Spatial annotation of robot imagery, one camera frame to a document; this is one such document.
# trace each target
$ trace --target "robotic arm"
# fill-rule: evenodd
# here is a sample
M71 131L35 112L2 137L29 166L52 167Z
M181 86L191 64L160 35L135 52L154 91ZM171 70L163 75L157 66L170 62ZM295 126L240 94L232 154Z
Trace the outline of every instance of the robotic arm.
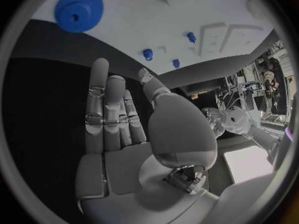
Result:
M266 150L268 153L267 160L273 164L278 151L279 142L262 129L256 127L253 122L250 121L246 111L237 106L232 106L224 112L216 108L204 108L203 112L216 138L220 137L225 130L231 133L242 134Z

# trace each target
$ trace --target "blue knob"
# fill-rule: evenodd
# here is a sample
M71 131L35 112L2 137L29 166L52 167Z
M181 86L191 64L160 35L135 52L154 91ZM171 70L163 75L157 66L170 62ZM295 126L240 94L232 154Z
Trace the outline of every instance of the blue knob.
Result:
M144 55L144 57L145 57L145 59L146 59L147 61L152 60L153 53L152 53L152 50L151 50L151 49L145 49L145 50L143 50L143 55Z
M102 0L59 0L54 16L61 29L80 33L95 27L103 11Z
M194 35L193 32L189 32L189 33L187 34L187 37L188 37L188 39L189 39L190 42L192 42L192 43L195 43L195 42L196 42L196 37L195 37L195 35Z
M176 69L179 68L179 60L178 59L173 60L172 64Z

